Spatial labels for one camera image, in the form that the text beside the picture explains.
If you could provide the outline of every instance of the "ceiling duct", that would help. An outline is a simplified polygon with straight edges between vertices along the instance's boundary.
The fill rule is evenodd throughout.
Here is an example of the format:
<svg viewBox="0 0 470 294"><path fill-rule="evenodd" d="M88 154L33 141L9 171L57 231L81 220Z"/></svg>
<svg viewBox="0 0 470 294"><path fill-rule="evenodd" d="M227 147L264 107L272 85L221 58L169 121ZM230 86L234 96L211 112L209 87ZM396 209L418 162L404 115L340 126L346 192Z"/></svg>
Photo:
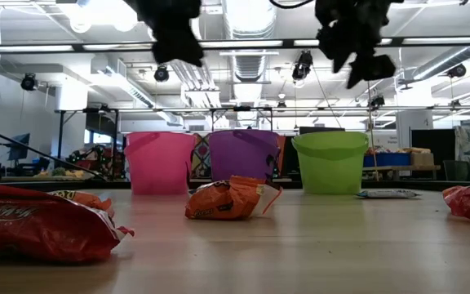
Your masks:
<svg viewBox="0 0 470 294"><path fill-rule="evenodd" d="M470 46L451 48L437 58L415 69L412 74L412 80L407 82L418 82L434 77L468 59L470 59Z"/></svg>
<svg viewBox="0 0 470 294"><path fill-rule="evenodd" d="M401 75L400 73L395 76L400 84L410 84L413 82L423 81L432 78L438 74L442 74L448 69L454 68L456 65L463 63L470 59L470 46L467 47L453 47L448 51L440 54L438 57L429 61L425 65L421 65L415 69L406 69ZM393 86L392 78L385 78L376 82L371 86L371 90L382 91L383 89ZM357 96L357 99L367 94L367 90Z"/></svg>
<svg viewBox="0 0 470 294"><path fill-rule="evenodd" d="M146 105L147 108L153 108L155 103L150 94L143 91L142 87L127 77L127 68L120 59L110 60L106 56L97 56L91 60L92 73L105 74L113 79L115 84L128 95ZM180 116L158 111L157 115L163 118L169 126L183 126L184 120Z"/></svg>
<svg viewBox="0 0 470 294"><path fill-rule="evenodd" d="M229 39L269 39L273 37L277 9L268 0L223 0L224 28ZM231 59L234 82L233 94L239 102L258 103L262 93L260 82L264 76L267 56L233 56ZM239 121L248 122L247 114Z"/></svg>

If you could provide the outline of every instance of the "pink bucket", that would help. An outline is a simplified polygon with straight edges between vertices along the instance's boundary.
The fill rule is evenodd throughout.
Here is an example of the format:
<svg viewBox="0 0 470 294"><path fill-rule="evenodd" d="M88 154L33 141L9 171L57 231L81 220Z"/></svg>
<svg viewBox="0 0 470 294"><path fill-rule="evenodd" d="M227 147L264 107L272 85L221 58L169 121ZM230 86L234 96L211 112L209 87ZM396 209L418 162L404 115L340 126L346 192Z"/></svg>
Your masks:
<svg viewBox="0 0 470 294"><path fill-rule="evenodd" d="M130 164L135 195L188 192L195 137L171 132L138 132L126 136L124 153Z"/></svg>

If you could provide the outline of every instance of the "chair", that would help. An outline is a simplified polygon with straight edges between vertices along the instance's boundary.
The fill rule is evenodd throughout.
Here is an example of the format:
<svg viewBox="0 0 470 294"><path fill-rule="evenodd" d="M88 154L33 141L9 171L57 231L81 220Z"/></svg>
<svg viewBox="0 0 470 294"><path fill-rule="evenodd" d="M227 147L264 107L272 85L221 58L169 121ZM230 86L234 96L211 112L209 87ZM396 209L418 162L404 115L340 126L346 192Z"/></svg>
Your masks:
<svg viewBox="0 0 470 294"><path fill-rule="evenodd" d="M447 180L466 181L469 175L469 168L469 163L465 161L444 160Z"/></svg>

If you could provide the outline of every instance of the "desk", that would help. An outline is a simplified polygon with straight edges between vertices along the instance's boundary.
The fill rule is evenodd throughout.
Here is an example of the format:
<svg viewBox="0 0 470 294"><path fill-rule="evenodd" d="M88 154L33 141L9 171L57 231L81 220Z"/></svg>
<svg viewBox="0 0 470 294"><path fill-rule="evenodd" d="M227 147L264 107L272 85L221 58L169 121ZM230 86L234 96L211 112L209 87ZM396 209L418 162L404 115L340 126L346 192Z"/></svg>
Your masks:
<svg viewBox="0 0 470 294"><path fill-rule="evenodd" d="M389 172L392 171L392 179L400 180L401 171L411 171L411 172L432 172L432 179L437 179L437 171L440 171L440 166L427 166L427 167L418 167L418 166L404 166L404 167L364 167L364 172Z"/></svg>
<svg viewBox="0 0 470 294"><path fill-rule="evenodd" d="M360 200L286 190L266 217L187 220L181 197L88 190L135 229L104 263L0 262L0 293L469 293L470 220L441 193Z"/></svg>

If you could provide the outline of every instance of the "logo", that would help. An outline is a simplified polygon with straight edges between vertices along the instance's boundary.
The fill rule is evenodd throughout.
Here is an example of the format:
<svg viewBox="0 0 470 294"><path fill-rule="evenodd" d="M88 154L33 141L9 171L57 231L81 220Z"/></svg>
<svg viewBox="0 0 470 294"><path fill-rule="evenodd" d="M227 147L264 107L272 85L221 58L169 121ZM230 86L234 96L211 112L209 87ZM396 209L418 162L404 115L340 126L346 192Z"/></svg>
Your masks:
<svg viewBox="0 0 470 294"><path fill-rule="evenodd" d="M20 207L17 205L3 205L0 207L0 221L17 221L32 215L36 207Z"/></svg>
<svg viewBox="0 0 470 294"><path fill-rule="evenodd" d="M197 209L195 213L193 213L193 216L199 217L199 216L209 216L213 214L213 208L210 209L205 209L205 210L199 210Z"/></svg>
<svg viewBox="0 0 470 294"><path fill-rule="evenodd" d="M217 207L217 210L219 210L219 212L229 212L232 210L232 208L233 208L233 200L230 203L219 205Z"/></svg>
<svg viewBox="0 0 470 294"><path fill-rule="evenodd" d="M75 191L55 191L55 192L50 192L49 194L53 196L65 198L68 200L73 200L76 192Z"/></svg>

